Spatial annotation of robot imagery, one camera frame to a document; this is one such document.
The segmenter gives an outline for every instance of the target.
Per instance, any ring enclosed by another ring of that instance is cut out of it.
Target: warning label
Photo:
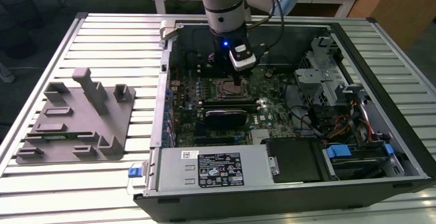
[[[243,185],[239,153],[199,155],[199,186],[202,188]]]

